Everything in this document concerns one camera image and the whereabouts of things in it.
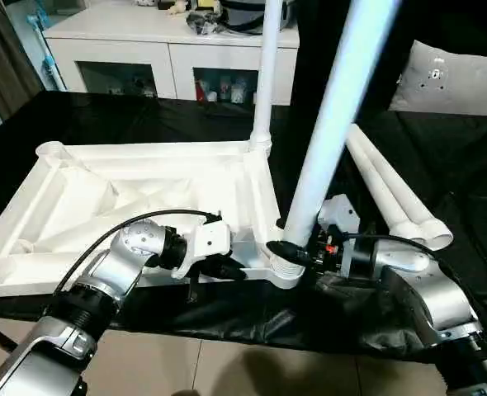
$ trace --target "white plastic pipe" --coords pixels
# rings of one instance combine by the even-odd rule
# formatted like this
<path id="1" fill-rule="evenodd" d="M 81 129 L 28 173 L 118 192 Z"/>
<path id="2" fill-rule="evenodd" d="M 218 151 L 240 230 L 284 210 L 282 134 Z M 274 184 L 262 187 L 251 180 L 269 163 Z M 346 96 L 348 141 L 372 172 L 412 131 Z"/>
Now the white plastic pipe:
<path id="1" fill-rule="evenodd" d="M 427 206 L 414 194 L 414 191 L 357 125 L 352 126 L 352 132 L 348 140 L 356 142 L 364 150 L 364 153 L 392 192 L 400 207 L 407 214 L 407 217 L 421 228 L 427 247 L 438 250 L 448 246 L 453 239 L 449 228 L 441 220 L 433 216 Z"/>
<path id="2" fill-rule="evenodd" d="M 284 230 L 305 247 L 400 0 L 352 0 Z"/>
<path id="3" fill-rule="evenodd" d="M 348 137 L 346 145 L 377 208 L 389 226 L 389 234 L 424 243 L 422 230 L 417 224 L 410 221 L 381 175 L 370 162 L 362 146 L 351 135 Z"/>
<path id="4" fill-rule="evenodd" d="M 275 67 L 277 61 L 277 43 L 280 30 L 283 0 L 267 0 L 263 20 L 262 56 L 258 74 L 257 104 L 254 109 L 251 149 L 271 149 L 271 107 Z"/>

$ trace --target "tile floor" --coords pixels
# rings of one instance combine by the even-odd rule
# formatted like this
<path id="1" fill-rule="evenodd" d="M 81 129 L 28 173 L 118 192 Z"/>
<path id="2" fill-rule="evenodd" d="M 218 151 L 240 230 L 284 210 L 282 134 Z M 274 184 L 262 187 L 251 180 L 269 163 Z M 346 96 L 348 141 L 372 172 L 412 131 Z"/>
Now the tile floor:
<path id="1" fill-rule="evenodd" d="M 31 326 L 0 319 L 15 340 Z M 0 364 L 5 356 L 0 350 Z M 445 394 L 430 365 L 115 331 L 100 341 L 84 379 L 92 396 Z"/>

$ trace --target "black tablecloth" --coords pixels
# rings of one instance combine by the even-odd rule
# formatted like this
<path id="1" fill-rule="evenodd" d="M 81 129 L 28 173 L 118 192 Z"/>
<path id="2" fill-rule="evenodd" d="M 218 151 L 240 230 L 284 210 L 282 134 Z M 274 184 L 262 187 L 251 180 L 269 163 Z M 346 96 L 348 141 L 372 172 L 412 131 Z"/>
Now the black tablecloth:
<path id="1" fill-rule="evenodd" d="M 289 210 L 314 118 L 273 109 L 269 160 L 281 213 Z M 359 125 L 455 236 L 441 251 L 487 327 L 487 117 L 381 112 Z M 140 97 L 42 92 L 0 127 L 0 214 L 35 163 L 35 148 L 64 144 L 248 139 L 253 110 Z M 355 165 L 343 155 L 329 194 L 347 193 L 362 229 L 387 232 Z M 134 332 L 297 349 L 422 359 L 414 331 L 388 296 L 353 290 L 346 304 L 307 276 L 293 290 L 266 281 L 137 289 L 114 327 Z M 0 317 L 37 320 L 47 296 L 0 299 Z"/>

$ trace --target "storage cabinet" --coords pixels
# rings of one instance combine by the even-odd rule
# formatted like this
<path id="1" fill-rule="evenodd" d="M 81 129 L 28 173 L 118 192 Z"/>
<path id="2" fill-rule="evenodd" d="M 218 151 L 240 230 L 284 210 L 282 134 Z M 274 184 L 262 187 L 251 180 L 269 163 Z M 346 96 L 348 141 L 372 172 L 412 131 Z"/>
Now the storage cabinet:
<path id="1" fill-rule="evenodd" d="M 217 100 L 252 104 L 262 37 L 196 35 L 185 15 L 103 3 L 45 31 L 71 92 Z M 299 36 L 281 32 L 273 103 L 289 105 Z"/>

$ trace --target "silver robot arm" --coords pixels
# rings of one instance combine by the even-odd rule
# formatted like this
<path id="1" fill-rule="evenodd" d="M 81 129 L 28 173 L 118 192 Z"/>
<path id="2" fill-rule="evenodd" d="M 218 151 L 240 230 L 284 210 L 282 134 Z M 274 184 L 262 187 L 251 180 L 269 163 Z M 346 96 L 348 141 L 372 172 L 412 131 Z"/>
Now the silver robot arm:
<path id="1" fill-rule="evenodd" d="M 409 244 L 375 239 L 362 246 L 342 238 L 358 232 L 359 220 L 348 198 L 335 196 L 322 205 L 321 235 L 309 251 L 287 241 L 267 246 L 295 264 L 320 267 L 325 276 L 369 281 L 389 290 L 408 312 L 422 344 L 433 349 L 447 394 L 487 396 L 485 332 L 461 287 L 434 257 Z"/>
<path id="2" fill-rule="evenodd" d="M 183 277 L 206 256 L 226 254 L 229 244 L 223 221 L 203 224 L 186 238 L 148 219 L 123 228 L 0 366 L 0 396 L 86 394 L 81 373 L 145 265 Z"/>

